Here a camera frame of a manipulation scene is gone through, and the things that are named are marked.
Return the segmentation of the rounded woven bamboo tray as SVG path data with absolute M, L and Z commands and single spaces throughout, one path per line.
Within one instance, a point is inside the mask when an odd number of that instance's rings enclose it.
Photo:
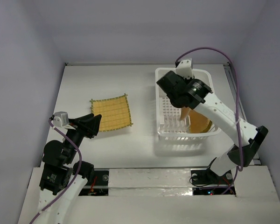
M 180 120 L 184 120 L 189 115 L 190 108 L 183 107 L 181 108 Z

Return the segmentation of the square woven bamboo tray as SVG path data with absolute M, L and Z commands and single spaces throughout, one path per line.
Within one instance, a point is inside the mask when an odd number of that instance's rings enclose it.
M 101 115 L 100 132 L 110 132 L 132 126 L 132 118 L 127 94 L 122 96 L 90 100 L 91 112 Z

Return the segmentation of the round woven bamboo plate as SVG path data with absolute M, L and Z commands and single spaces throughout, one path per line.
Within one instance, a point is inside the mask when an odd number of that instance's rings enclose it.
M 212 121 L 194 110 L 189 111 L 190 133 L 206 133 L 212 126 Z

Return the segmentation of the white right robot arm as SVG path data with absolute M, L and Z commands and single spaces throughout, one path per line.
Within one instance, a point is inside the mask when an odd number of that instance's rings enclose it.
M 217 97 L 205 70 L 185 79 L 174 68 L 157 68 L 145 86 L 132 75 L 99 82 L 95 90 L 106 96 L 120 88 L 128 93 L 132 125 L 82 144 L 98 168 L 206 167 L 206 179 L 216 183 L 247 167 L 268 134 Z

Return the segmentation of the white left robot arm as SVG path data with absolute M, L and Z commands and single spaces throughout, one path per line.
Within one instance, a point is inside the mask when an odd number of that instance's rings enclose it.
M 93 181 L 94 166 L 82 160 L 79 149 L 83 139 L 99 132 L 102 116 L 92 113 L 70 119 L 66 112 L 56 112 L 49 125 L 62 141 L 51 140 L 43 150 L 38 212 L 32 224 L 65 224 L 82 188 Z

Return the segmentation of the white plastic dish rack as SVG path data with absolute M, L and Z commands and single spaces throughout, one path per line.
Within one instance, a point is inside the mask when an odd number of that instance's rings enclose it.
M 160 140 L 204 140 L 215 136 L 221 132 L 221 129 L 212 124 L 210 130 L 206 133 L 191 133 L 189 117 L 180 120 L 181 109 L 171 105 L 165 92 L 156 84 L 156 128 Z

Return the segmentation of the white foam front panel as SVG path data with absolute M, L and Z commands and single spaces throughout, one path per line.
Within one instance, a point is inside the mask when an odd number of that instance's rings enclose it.
M 234 195 L 195 196 L 189 169 L 111 169 L 107 196 L 79 196 L 69 224 L 280 224 L 266 166 L 237 175 Z

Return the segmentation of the aluminium side rail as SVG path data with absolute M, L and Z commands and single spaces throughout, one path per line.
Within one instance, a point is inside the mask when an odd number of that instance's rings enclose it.
M 264 126 L 256 127 L 246 120 L 239 97 L 238 76 L 232 63 L 228 63 L 224 70 L 229 81 L 233 81 L 235 91 L 235 116 L 236 116 L 236 144 L 228 155 L 236 160 L 236 164 L 247 167 L 266 137 L 267 129 Z

